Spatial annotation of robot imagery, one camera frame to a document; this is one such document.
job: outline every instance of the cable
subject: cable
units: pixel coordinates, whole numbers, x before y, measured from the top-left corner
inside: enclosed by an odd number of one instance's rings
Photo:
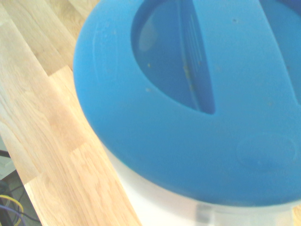
[[[15,187],[13,190],[7,191],[7,192],[5,192],[4,194],[10,194],[10,193],[12,193],[13,191],[15,191],[15,190],[17,190],[17,189],[19,189],[19,188],[21,188],[21,187],[24,187],[24,186],[21,185],[21,186]]]
[[[7,199],[7,200],[11,200],[12,202],[14,202],[15,204],[17,204],[17,205],[20,207],[21,212],[24,212],[23,206],[21,205],[21,203],[20,203],[18,200],[14,199],[14,198],[12,198],[12,197],[9,197],[9,196],[7,196],[7,195],[2,195],[2,194],[0,195],[0,198]],[[21,222],[21,219],[19,218],[18,221],[17,221],[17,223],[15,224],[15,226],[18,226],[20,222]]]
[[[18,199],[18,202],[20,202],[20,200],[22,199],[22,197],[23,197],[24,194],[25,194],[25,189],[23,190],[23,192],[22,192],[20,198]],[[17,215],[15,215],[15,217],[14,217],[14,219],[13,219],[13,223],[14,223],[15,219],[17,219],[17,221],[18,221],[19,218],[17,217]]]
[[[23,213],[23,212],[18,212],[18,213],[20,213],[20,214],[22,214],[22,215],[24,215],[24,216],[26,216],[28,219],[30,219],[30,220],[33,220],[33,221],[35,221],[35,222],[39,222],[39,223],[41,223],[40,222],[40,220],[38,220],[38,219],[35,219],[35,218],[32,218],[31,216],[29,216],[28,214],[26,214],[26,213]]]
[[[15,214],[18,215],[18,217],[21,219],[23,226],[26,226],[24,218],[23,218],[23,217],[21,216],[21,214],[18,213],[17,211],[13,210],[13,209],[10,208],[10,207],[6,207],[6,206],[2,206],[2,205],[0,205],[0,209],[7,210],[7,211],[11,211],[11,212],[15,213]]]

